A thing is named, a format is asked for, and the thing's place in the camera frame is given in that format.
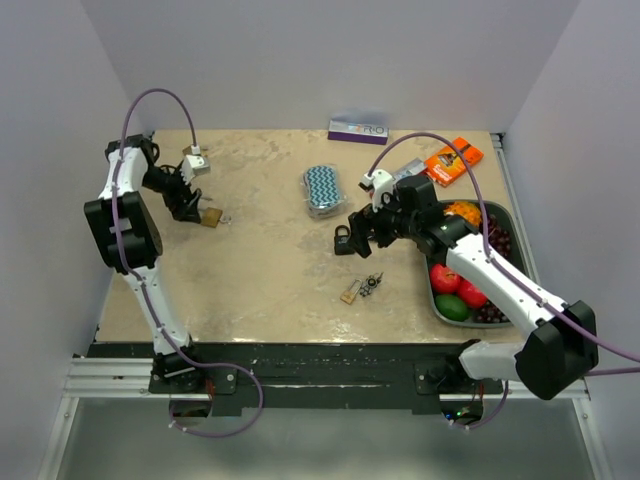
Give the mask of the small brass padlock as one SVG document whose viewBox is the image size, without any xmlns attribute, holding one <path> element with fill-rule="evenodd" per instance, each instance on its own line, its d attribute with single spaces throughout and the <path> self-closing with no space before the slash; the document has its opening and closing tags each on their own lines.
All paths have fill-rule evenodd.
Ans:
<svg viewBox="0 0 640 480">
<path fill-rule="evenodd" d="M 360 279 L 354 279 L 349 287 L 341 293 L 340 300 L 347 305 L 351 305 L 357 298 L 361 287 L 362 281 Z"/>
</svg>

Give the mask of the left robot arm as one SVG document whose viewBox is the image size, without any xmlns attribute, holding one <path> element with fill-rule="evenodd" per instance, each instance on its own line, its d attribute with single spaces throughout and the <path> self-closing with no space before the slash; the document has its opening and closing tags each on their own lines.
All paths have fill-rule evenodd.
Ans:
<svg viewBox="0 0 640 480">
<path fill-rule="evenodd" d="M 149 390 L 196 392 L 206 383 L 207 368 L 171 305 L 160 268 L 161 236 L 140 190 L 160 194 L 174 220 L 199 224 L 202 191 L 191 179 L 193 169 L 207 162 L 187 155 L 176 166 L 159 165 L 159 146 L 143 134 L 110 142 L 105 157 L 108 179 L 98 198 L 84 204 L 84 215 L 102 260 L 129 285 L 150 328 Z"/>
</svg>

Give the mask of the brass padlock with keys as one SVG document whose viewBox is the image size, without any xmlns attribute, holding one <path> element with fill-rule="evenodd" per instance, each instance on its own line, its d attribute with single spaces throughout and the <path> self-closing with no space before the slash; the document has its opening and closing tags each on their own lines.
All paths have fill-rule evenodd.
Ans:
<svg viewBox="0 0 640 480">
<path fill-rule="evenodd" d="M 232 217 L 220 208 L 213 207 L 213 199 L 202 195 L 197 202 L 199 223 L 208 228 L 217 228 L 219 225 L 230 225 Z"/>
</svg>

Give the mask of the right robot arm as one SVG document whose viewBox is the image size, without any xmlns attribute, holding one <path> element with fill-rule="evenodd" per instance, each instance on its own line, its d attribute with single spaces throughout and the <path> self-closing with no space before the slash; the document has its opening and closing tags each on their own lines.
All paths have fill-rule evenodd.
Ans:
<svg viewBox="0 0 640 480">
<path fill-rule="evenodd" d="M 594 311 L 568 304 L 509 263 L 466 219 L 448 214 L 425 176 L 395 180 L 377 169 L 359 183 L 371 201 L 348 218 L 349 243 L 363 258 L 371 246 L 413 241 L 427 258 L 442 261 L 491 301 L 522 336 L 519 343 L 473 341 L 445 369 L 448 386 L 469 392 L 480 380 L 518 381 L 551 400 L 599 363 Z"/>
</svg>

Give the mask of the black padlock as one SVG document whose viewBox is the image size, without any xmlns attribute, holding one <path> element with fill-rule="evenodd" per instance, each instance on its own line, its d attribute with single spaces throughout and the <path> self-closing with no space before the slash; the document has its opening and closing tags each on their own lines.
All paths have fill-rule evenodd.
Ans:
<svg viewBox="0 0 640 480">
<path fill-rule="evenodd" d="M 334 230 L 334 254 L 336 256 L 353 255 L 354 250 L 349 244 L 351 231 L 347 225 L 338 225 Z"/>
</svg>

